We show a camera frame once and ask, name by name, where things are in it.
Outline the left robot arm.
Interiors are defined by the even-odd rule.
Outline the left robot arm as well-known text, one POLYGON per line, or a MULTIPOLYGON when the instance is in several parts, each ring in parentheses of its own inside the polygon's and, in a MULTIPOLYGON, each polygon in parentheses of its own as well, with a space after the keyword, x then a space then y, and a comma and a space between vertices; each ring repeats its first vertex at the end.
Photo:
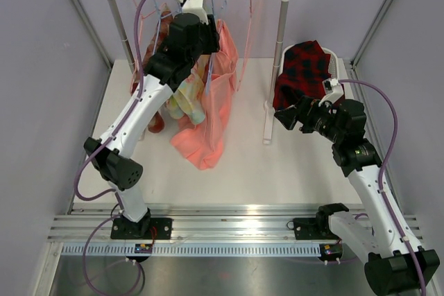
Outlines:
POLYGON ((108 182, 120 200, 123 213, 118 228, 134 238, 150 231, 151 213, 140 193, 143 167, 132 160, 135 146, 160 107, 187 79, 197 60, 219 50, 219 34, 213 15, 206 21, 192 13, 174 17, 169 33, 142 67, 142 78, 128 104, 100 139, 87 138, 88 162, 108 182))

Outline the red plaid skirt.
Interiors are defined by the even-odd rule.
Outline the red plaid skirt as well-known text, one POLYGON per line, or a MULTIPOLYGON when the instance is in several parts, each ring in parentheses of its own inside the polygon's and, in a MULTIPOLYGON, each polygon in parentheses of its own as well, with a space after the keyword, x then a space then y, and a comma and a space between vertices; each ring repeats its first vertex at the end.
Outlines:
POLYGON ((323 81, 330 78, 330 55, 316 41, 291 46, 284 52, 282 73, 277 77, 273 108, 276 111, 295 105, 303 96, 321 99, 323 81))

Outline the salmon pink skirt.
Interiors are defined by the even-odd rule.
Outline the salmon pink skirt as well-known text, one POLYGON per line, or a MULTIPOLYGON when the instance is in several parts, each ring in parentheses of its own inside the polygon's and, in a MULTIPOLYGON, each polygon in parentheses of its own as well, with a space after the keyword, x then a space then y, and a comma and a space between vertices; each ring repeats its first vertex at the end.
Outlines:
POLYGON ((237 89, 237 48, 227 24, 217 21, 220 33, 220 51, 214 59, 210 93, 201 96, 205 120, 194 125, 187 116, 178 119, 179 131, 171 139, 171 145, 197 169, 216 166, 223 154, 224 132, 228 125, 232 97, 237 89))

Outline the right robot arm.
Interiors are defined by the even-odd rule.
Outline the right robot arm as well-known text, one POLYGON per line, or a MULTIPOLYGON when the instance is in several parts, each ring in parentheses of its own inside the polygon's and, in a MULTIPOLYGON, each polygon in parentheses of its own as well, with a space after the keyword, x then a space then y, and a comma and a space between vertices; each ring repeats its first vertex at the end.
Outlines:
POLYGON ((302 133, 317 132, 332 142, 333 159, 357 192, 373 228, 367 231, 349 208, 337 203, 319 207, 316 233, 345 242, 363 263, 368 285, 376 295, 410 290, 424 295, 440 259, 411 231, 386 184, 383 163, 364 136, 364 105, 345 99, 332 109, 303 96, 295 105, 276 111, 275 117, 288 130, 301 123, 302 133))

